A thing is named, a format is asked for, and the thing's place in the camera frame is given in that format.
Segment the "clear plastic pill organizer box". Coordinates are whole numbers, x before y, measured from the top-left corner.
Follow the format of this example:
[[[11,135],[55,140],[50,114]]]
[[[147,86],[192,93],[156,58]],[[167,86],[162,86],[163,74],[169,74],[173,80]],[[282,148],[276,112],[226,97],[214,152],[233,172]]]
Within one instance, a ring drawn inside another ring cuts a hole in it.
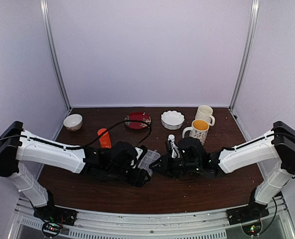
[[[146,170],[150,175],[153,174],[153,171],[149,168],[149,165],[154,163],[160,158],[160,154],[157,151],[148,150],[144,155],[142,160],[138,164],[139,169]]]

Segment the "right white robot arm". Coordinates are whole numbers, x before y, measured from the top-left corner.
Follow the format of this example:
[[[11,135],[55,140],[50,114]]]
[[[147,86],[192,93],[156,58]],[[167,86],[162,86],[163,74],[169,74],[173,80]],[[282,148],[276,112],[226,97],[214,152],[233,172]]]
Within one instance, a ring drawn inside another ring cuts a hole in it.
[[[167,147],[168,153],[151,163],[149,168],[174,178],[186,174],[217,178],[248,165],[275,159],[273,171],[252,191],[249,204],[241,210],[248,220],[255,219],[295,177],[295,130],[282,121],[275,122],[271,130],[258,138],[212,153],[206,152],[200,140],[193,137],[183,138],[178,143],[168,140]]]

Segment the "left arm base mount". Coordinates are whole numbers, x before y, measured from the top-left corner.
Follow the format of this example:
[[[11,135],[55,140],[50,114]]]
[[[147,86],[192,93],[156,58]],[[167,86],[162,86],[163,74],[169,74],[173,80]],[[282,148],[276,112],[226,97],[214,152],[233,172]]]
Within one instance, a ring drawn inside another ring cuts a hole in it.
[[[41,232],[48,238],[58,236],[63,227],[74,226],[77,212],[57,206],[33,207],[34,216],[43,221]]]

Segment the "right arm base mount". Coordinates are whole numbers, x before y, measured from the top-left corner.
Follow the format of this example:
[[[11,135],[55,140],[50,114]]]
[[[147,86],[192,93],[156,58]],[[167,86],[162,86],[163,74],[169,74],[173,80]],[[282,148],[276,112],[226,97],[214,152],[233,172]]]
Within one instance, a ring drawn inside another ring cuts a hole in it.
[[[263,230],[261,219],[268,216],[268,209],[250,208],[249,206],[228,209],[226,211],[229,225],[241,225],[243,233],[247,236],[258,236]]]

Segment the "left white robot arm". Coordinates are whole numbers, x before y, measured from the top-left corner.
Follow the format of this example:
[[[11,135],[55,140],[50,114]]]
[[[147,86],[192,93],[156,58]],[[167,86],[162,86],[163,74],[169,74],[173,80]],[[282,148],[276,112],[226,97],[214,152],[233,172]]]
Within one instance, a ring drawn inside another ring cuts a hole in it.
[[[0,177],[10,178],[35,211],[49,221],[60,216],[52,193],[37,183],[24,162],[37,162],[92,177],[96,181],[124,180],[141,187],[150,181],[150,173],[139,167],[148,150],[119,141],[112,148],[93,148],[54,142],[23,129],[14,121],[0,136]]]

